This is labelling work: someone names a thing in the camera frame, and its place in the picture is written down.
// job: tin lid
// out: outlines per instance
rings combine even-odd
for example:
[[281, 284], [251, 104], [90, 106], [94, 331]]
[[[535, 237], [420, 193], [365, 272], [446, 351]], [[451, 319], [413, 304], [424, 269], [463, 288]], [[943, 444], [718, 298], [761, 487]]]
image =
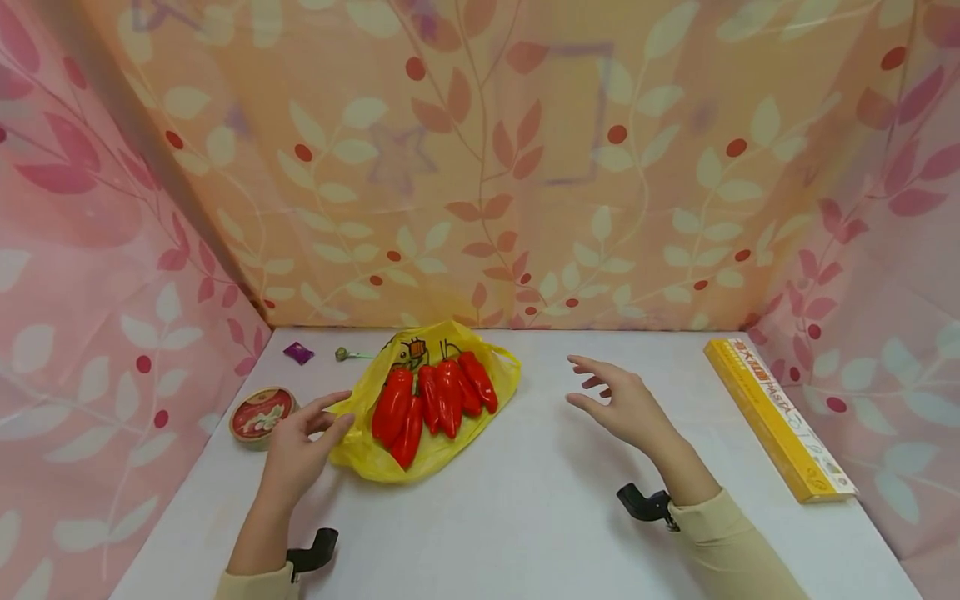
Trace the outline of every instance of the tin lid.
[[296, 410], [293, 394], [283, 388], [266, 388], [241, 402], [230, 415], [230, 433], [240, 442], [267, 438], [281, 419]]

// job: hand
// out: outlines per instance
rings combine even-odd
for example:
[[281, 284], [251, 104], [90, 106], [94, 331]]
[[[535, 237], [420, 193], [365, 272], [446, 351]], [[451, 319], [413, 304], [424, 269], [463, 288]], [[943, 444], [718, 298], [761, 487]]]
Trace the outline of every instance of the hand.
[[639, 375], [586, 356], [571, 354], [566, 360], [573, 363], [573, 372], [591, 375], [583, 383], [585, 390], [606, 386], [600, 397], [609, 398], [610, 404], [577, 393], [567, 394], [566, 400], [614, 436], [651, 458], [683, 441]]
[[[350, 397], [350, 392], [335, 392], [317, 398], [282, 420], [270, 435], [267, 464], [260, 479], [258, 499], [282, 509], [293, 510], [300, 498], [320, 477], [326, 457], [353, 425], [354, 415], [339, 418], [326, 408]], [[311, 434], [323, 431], [316, 441]]]

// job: plastic bag handle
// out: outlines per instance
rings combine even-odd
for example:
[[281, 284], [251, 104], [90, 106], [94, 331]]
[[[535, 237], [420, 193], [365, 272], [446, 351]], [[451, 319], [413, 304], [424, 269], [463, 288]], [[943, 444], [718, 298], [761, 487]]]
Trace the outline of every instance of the plastic bag handle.
[[490, 348], [491, 350], [493, 350], [495, 353], [499, 354], [500, 356], [503, 356], [504, 358], [506, 358], [506, 359], [509, 360], [510, 362], [514, 363], [514, 368], [516, 368], [516, 369], [519, 369], [519, 368], [520, 368], [520, 361], [519, 361], [518, 358], [516, 358], [516, 357], [514, 356], [514, 354], [513, 354], [512, 352], [510, 352], [509, 350], [507, 350], [507, 349], [504, 348], [504, 347], [496, 346], [496, 345], [494, 345], [494, 344], [487, 344], [487, 346], [488, 346], [488, 348]]

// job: yellow plastic bag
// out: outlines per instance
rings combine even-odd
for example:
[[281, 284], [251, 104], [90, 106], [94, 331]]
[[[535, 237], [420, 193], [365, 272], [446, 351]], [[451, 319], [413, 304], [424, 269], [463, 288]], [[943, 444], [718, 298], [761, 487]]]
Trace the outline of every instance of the yellow plastic bag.
[[[476, 419], [464, 415], [460, 432], [453, 440], [443, 432], [431, 436], [424, 426], [417, 458], [410, 469], [404, 471], [390, 451], [373, 438], [371, 428], [373, 408], [391, 366], [402, 364], [416, 372], [421, 365], [439, 364], [444, 359], [444, 352], [446, 356], [456, 358], [461, 351], [468, 350], [476, 354], [490, 375], [499, 399], [496, 414], [491, 415], [484, 410]], [[401, 331], [380, 350], [367, 367], [360, 381], [353, 387], [353, 396], [336, 405], [337, 413], [353, 413], [357, 420], [343, 441], [330, 453], [330, 462], [350, 467], [361, 477], [371, 481], [401, 484], [417, 481], [443, 468], [480, 435], [510, 402], [519, 382], [520, 362], [510, 352], [484, 343], [479, 335], [459, 323], [446, 321], [429, 327]]]

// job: red pepper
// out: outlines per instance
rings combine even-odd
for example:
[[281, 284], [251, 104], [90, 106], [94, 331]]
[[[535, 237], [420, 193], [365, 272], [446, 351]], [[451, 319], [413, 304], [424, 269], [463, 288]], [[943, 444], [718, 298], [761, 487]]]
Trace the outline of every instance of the red pepper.
[[499, 405], [499, 402], [496, 399], [496, 390], [490, 382], [490, 376], [487, 375], [487, 370], [483, 368], [483, 365], [480, 364], [480, 361], [477, 360], [473, 352], [462, 352], [459, 362], [461, 369], [463, 369], [467, 375], [467, 379], [473, 385], [473, 389], [476, 390], [477, 395], [480, 396], [480, 401], [483, 402], [484, 408], [492, 415], [496, 412], [496, 407]]
[[437, 388], [440, 390], [440, 427], [449, 439], [457, 437], [460, 423], [463, 392], [460, 390], [460, 369], [456, 361], [444, 360], [437, 367]]
[[417, 371], [420, 396], [423, 398], [423, 420], [430, 435], [440, 430], [440, 390], [437, 389], [437, 368], [423, 365]]
[[460, 379], [461, 402], [460, 406], [468, 417], [479, 417], [483, 413], [483, 406], [480, 405], [480, 396], [473, 389], [467, 374], [457, 365], [457, 377]]
[[407, 411], [406, 422], [403, 423], [403, 431], [396, 438], [394, 445], [390, 446], [390, 453], [403, 470], [407, 470], [413, 465], [414, 458], [417, 457], [417, 449], [420, 447], [420, 435], [422, 433], [423, 399], [420, 396], [413, 396], [410, 410]]
[[403, 429], [414, 395], [414, 374], [409, 369], [394, 369], [373, 410], [373, 436], [388, 448]]

